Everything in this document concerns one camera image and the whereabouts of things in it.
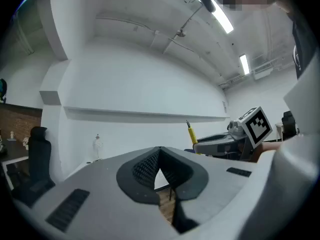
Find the black high-back office chair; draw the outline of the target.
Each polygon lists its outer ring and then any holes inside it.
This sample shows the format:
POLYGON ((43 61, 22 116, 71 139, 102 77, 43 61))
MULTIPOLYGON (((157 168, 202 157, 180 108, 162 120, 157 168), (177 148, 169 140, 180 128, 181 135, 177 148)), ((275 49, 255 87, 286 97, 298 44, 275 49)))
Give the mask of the black high-back office chair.
POLYGON ((7 174, 18 181, 11 195, 14 199, 31 208, 36 201, 55 186, 50 177, 52 145, 46 140, 46 127, 35 126, 28 139, 28 174, 19 168, 7 174))

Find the person's right forearm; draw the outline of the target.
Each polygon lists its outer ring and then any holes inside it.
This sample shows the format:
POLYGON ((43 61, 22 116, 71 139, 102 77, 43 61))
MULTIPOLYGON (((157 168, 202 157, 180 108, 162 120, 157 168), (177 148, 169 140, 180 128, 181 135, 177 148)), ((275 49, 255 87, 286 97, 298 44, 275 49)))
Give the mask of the person's right forearm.
POLYGON ((267 151, 276 151, 280 148, 282 142, 262 142, 257 148, 255 153, 256 161, 259 160, 262 153, 267 151))

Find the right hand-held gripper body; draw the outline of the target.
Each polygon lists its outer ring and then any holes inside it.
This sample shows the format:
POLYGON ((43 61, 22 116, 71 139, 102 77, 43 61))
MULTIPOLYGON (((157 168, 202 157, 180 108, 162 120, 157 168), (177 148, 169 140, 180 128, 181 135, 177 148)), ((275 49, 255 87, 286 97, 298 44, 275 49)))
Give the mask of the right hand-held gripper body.
POLYGON ((257 148, 272 132, 272 127, 261 106, 253 107, 236 120, 229 122, 228 133, 243 143, 240 160, 249 161, 257 148))

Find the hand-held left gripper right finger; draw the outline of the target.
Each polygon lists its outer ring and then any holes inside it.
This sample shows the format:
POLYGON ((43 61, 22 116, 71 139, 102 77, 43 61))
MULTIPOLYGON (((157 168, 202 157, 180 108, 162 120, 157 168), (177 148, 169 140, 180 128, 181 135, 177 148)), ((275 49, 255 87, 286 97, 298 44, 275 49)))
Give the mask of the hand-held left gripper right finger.
POLYGON ((208 222, 221 212, 240 192, 248 177, 227 172, 228 168, 238 168, 253 172, 256 163, 222 158, 183 151, 170 147, 171 151, 200 164, 208 172, 206 188, 196 199, 183 201, 184 214, 199 225, 208 222))

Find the short ceiling light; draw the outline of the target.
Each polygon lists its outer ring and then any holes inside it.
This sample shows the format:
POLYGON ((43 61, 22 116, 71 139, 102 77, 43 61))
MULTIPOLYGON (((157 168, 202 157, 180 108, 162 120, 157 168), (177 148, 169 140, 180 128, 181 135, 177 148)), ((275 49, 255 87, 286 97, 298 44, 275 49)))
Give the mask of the short ceiling light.
POLYGON ((248 75, 250 73, 250 68, 249 68, 248 59, 247 59, 246 54, 240 55, 239 59, 240 59, 244 74, 248 75))

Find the long ceiling light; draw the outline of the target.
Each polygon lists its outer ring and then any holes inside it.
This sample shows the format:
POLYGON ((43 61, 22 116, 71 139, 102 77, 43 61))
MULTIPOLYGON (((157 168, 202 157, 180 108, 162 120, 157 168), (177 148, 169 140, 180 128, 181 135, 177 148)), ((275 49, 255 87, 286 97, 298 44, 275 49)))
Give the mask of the long ceiling light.
POLYGON ((215 6, 215 12, 212 12, 211 14, 215 17, 215 19, 218 21, 218 23, 221 25, 221 27, 227 34, 231 33, 234 30, 234 27, 228 19, 227 15, 224 13, 224 11, 221 9, 221 7, 215 0, 212 0, 212 2, 215 6))

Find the black mesh office chair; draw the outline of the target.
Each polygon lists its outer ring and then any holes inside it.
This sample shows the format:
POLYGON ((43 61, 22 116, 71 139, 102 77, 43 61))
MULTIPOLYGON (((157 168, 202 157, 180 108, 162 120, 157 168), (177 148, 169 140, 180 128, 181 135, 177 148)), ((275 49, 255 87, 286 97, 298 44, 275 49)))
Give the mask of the black mesh office chair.
POLYGON ((282 140, 285 141, 297 135, 296 121, 293 117, 292 112, 286 111, 283 113, 283 117, 281 119, 283 129, 282 129, 282 140))

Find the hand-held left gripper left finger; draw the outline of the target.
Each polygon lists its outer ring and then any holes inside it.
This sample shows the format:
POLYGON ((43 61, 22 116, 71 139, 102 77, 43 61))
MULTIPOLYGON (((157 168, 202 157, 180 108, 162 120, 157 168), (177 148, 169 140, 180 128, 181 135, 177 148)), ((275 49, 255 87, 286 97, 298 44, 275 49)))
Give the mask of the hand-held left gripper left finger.
POLYGON ((116 174, 125 162, 151 148, 93 162, 60 182, 29 208, 14 205, 37 231, 49 240, 173 240, 179 236, 158 205, 137 203, 118 186, 116 174), (47 222, 54 210, 75 190, 89 192, 66 231, 47 222))

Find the person's black shirt torso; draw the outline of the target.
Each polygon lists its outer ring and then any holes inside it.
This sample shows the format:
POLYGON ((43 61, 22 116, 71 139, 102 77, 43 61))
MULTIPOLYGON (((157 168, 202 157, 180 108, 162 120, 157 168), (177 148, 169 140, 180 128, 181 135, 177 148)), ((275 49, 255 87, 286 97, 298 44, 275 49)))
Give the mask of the person's black shirt torso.
POLYGON ((319 45, 303 15, 291 11, 287 13, 287 16, 292 20, 292 35, 295 42, 292 57, 296 76, 299 79, 311 62, 319 45))

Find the dark side desk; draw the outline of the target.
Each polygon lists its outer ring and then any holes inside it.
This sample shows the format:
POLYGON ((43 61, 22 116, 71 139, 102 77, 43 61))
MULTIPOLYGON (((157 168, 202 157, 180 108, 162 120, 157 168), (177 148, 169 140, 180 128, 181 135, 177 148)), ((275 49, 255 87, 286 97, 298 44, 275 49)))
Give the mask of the dark side desk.
POLYGON ((7 165, 15 164, 15 163, 19 163, 21 161, 27 160, 28 151, 23 146, 23 144, 17 140, 4 139, 2 143, 6 147, 6 153, 0 154, 0 174, 5 178, 7 186, 11 191, 14 189, 14 186, 10 177, 7 174, 8 172, 7 165))

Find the white air conditioner unit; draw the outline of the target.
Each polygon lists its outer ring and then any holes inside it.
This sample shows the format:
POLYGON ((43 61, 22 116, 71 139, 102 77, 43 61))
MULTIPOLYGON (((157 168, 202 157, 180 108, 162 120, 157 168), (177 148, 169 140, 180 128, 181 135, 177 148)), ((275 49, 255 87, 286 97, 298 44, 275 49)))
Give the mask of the white air conditioner unit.
POLYGON ((254 80, 256 81, 269 76, 272 73, 273 69, 274 69, 273 67, 266 67, 266 68, 261 67, 261 68, 255 69, 253 71, 254 80))

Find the yellow utility knife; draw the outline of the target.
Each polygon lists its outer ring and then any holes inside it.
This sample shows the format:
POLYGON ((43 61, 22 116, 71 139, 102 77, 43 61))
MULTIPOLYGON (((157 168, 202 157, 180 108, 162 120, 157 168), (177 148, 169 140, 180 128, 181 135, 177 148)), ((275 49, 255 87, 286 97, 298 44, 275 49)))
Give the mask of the yellow utility knife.
POLYGON ((189 136, 190 136, 191 142, 194 145, 194 144, 196 144, 198 142, 196 134, 195 134, 195 132, 194 132, 193 128, 191 127, 191 124, 189 123, 188 120, 186 120, 186 124, 187 124, 187 127, 188 127, 188 132, 189 132, 189 136))

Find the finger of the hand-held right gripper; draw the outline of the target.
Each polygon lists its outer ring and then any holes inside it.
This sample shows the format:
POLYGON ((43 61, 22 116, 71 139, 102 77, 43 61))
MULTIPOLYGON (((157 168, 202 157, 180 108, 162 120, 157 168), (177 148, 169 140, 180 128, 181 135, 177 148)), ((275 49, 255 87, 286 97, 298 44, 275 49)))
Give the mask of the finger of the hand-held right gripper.
POLYGON ((198 142, 193 145, 196 153, 213 157, 240 155, 238 142, 232 139, 217 139, 212 141, 198 142))
POLYGON ((227 133, 219 133, 219 134, 213 134, 210 136, 206 136, 206 137, 202 137, 202 138, 198 138, 197 141, 198 142, 212 142, 212 141, 219 141, 219 140, 228 140, 228 139, 232 139, 232 136, 227 133))

